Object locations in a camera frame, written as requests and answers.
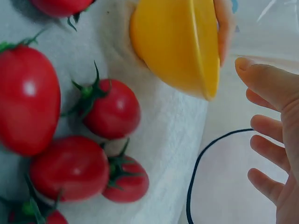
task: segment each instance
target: white surface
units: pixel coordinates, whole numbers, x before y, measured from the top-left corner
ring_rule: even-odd
[[[34,47],[53,62],[64,105],[69,99],[73,102],[75,96],[70,74],[78,83],[91,82],[95,78],[95,59],[100,73],[126,83],[142,106],[142,122],[131,138],[128,154],[147,170],[148,194],[128,205],[101,196],[83,203],[62,204],[61,211],[70,224],[174,224],[185,201],[207,103],[168,87],[135,57],[128,38],[130,11],[132,5],[124,0],[99,0],[82,14],[75,33],[65,26],[66,20],[57,22],[41,16],[27,0],[0,3],[0,29],[5,31],[0,32],[1,41],[16,42],[35,35],[46,24],[50,26]],[[56,137],[71,133],[92,136],[83,127],[72,129],[61,120]],[[22,173],[27,164],[14,154],[0,152],[1,195],[11,199],[26,196]],[[5,223],[5,213],[1,206],[0,223]]]

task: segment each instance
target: cherry tomato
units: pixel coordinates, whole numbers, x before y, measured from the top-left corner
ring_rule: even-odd
[[[138,127],[140,106],[135,94],[118,80],[103,79],[99,87],[109,91],[110,84],[109,94],[94,101],[92,110],[83,122],[90,131],[103,138],[124,138]]]
[[[0,53],[0,141],[25,156],[51,142],[60,113],[60,88],[51,62],[25,45]]]
[[[63,217],[63,215],[61,215],[61,213],[59,211],[54,211],[52,214],[50,214],[47,218],[46,218],[47,224],[68,224],[68,222],[66,221],[65,217]],[[16,223],[15,222],[15,212],[11,212],[9,214],[9,219],[8,219],[8,223]],[[27,224],[37,224],[35,222],[28,222]]]
[[[95,64],[95,82],[83,87],[73,81],[81,91],[81,99],[66,114],[78,112],[83,123],[95,135],[113,140],[127,137],[138,127],[141,109],[133,91],[115,79],[100,80]]]
[[[35,157],[30,178],[36,190],[61,201],[85,200],[102,193],[109,179],[104,150],[91,139],[71,136],[54,141]]]
[[[52,17],[70,17],[86,10],[94,0],[30,0],[39,10]]]
[[[103,196],[116,203],[131,203],[141,199],[149,188],[149,177],[133,158],[124,156],[121,167],[110,164],[110,185]]]

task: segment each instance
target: black cable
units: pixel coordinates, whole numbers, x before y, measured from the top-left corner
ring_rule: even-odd
[[[190,181],[190,185],[189,185],[189,189],[188,189],[188,193],[187,193],[187,205],[186,205],[186,214],[187,214],[187,220],[189,224],[194,224],[192,217],[191,217],[191,209],[190,209],[190,203],[191,203],[191,193],[192,193],[192,187],[193,187],[193,183],[194,183],[194,178],[196,175],[196,170],[199,164],[199,161],[201,160],[202,156],[205,154],[205,152],[209,149],[209,147],[211,147],[213,144],[215,144],[217,141],[228,137],[232,134],[236,134],[236,133],[241,133],[241,132],[249,132],[249,131],[253,131],[253,129],[249,128],[249,129],[242,129],[242,130],[237,130],[237,131],[233,131],[230,133],[227,133],[217,139],[215,139],[214,141],[212,141],[207,147],[205,147],[205,149],[200,153],[200,155],[198,156],[196,163],[195,163],[195,167],[193,170],[193,174],[192,174],[192,178]]]

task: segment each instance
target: clear plastic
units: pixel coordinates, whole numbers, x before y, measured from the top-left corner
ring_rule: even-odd
[[[297,0],[232,0],[237,21],[231,54],[299,69]]]

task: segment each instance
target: plastic bowl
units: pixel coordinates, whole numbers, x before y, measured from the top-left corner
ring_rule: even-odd
[[[220,61],[213,0],[140,0],[130,37],[136,54],[162,81],[198,98],[216,96]]]

